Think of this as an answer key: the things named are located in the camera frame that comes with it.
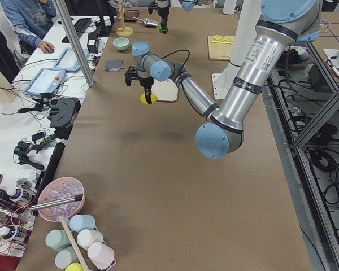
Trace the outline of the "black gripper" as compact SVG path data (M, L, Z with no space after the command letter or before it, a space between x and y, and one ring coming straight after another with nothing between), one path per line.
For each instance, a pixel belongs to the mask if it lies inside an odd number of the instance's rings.
M151 87L154 84L154 79L149 76L146 78L139 77L139 82L142 87L144 87L144 100L147 104L152 104L152 91Z
M161 27L166 28L168 23L168 16L170 14L169 7L159 7L158 14L161 17Z

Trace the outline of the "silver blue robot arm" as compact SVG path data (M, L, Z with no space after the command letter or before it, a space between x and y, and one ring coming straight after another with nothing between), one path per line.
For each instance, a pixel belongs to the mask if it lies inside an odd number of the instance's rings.
M179 3L185 11L189 11L195 6L212 4L213 1L184 0L184 1L179 1ZM153 10L155 10L161 18L160 27L159 27L160 32L167 33L168 32L168 26L167 26L168 16L170 14L170 1L153 1L148 7L148 12L151 13Z
M222 158L241 146L244 119L283 51L318 38L322 4L322 1L244 1L235 44L239 45L240 37L246 33L253 40L245 45L247 54L237 74L226 82L222 104L217 104L199 86L184 64L160 58L146 41L132 45L135 65L125 73L126 84L139 81L145 101L151 103L153 83L172 80L206 120L195 135L199 151L211 159Z

